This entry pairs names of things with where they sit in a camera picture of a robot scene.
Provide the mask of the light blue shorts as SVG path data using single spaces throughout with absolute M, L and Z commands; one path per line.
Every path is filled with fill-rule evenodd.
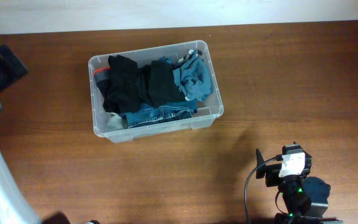
M 208 67 L 200 50 L 189 50 L 172 71 L 173 80 L 186 101 L 205 101 L 213 93 Z

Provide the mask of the black garment with red band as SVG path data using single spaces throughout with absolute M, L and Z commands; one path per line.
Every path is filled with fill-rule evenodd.
M 104 98 L 105 112 L 138 112 L 141 98 L 135 87 L 135 80 L 139 75 L 137 62 L 122 55 L 110 55 L 108 64 L 109 68 L 101 68 L 93 74 L 96 86 Z

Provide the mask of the light grey jeans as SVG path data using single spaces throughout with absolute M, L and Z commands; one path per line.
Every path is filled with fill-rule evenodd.
M 127 120 L 122 118 L 119 114 L 111 113 L 106 122 L 106 127 L 110 131 L 120 131 L 127 129 Z

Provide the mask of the dark blue jeans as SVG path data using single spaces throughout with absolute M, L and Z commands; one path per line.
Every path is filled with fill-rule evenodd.
M 172 64 L 173 69 L 175 67 L 171 58 L 161 57 L 158 60 Z M 138 128 L 141 126 L 188 119 L 191 118 L 197 110 L 198 105 L 196 100 L 167 103 L 158 108 L 143 103 L 141 100 L 140 110 L 138 112 L 123 113 L 120 114 L 120 116 L 127 120 L 128 128 Z

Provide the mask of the dark green garment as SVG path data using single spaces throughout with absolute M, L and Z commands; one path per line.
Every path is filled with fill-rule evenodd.
M 141 67 L 135 87 L 142 102 L 154 108 L 185 101 L 184 94 L 174 82 L 173 65 L 166 61 L 154 60 Z

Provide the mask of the clear plastic storage bin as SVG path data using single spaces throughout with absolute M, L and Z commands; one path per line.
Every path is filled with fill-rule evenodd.
M 95 55 L 88 61 L 89 82 L 91 93 L 91 107 L 93 117 L 93 131 L 95 135 L 101 138 L 107 138 L 114 143 L 131 141 L 136 138 L 152 136 L 156 134 L 180 131 L 182 129 L 199 129 L 211 126 L 215 119 L 221 117 L 224 113 L 224 105 L 219 91 L 213 63 L 209 53 L 209 47 L 203 40 L 193 40 L 172 45 L 163 45 L 147 49 L 130 50 L 120 52 L 119 54 L 130 58 L 138 63 L 141 67 L 149 64 L 153 60 L 157 60 L 163 56 L 170 57 L 174 61 L 184 56 L 190 49 L 202 51 L 201 58 L 204 60 L 213 83 L 213 93 L 207 100 L 198 102 L 198 110 L 189 119 L 182 119 L 167 123 L 153 124 L 139 128 L 131 128 L 115 131 L 107 126 L 109 113 L 103 108 L 104 98 L 99 91 L 93 73 L 100 68 L 108 66 L 109 54 Z

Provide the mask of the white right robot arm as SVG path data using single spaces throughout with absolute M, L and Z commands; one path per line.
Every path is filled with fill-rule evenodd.
M 325 218 L 331 186 L 318 177 L 310 176 L 312 157 L 296 142 L 282 147 L 282 153 L 265 160 L 256 150 L 256 178 L 264 179 L 267 187 L 278 189 L 286 211 L 280 210 L 275 223 L 342 223 L 337 218 Z

